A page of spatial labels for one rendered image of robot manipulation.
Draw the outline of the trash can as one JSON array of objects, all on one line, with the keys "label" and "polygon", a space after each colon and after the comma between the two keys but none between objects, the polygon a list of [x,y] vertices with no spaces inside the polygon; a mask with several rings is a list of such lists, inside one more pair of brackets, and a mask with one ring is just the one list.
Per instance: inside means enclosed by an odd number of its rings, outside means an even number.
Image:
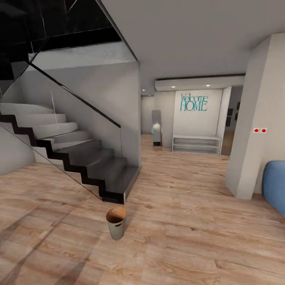
[{"label": "trash can", "polygon": [[120,240],[124,236],[126,210],[122,207],[112,208],[106,214],[106,221],[109,227],[111,238],[113,240]]}]

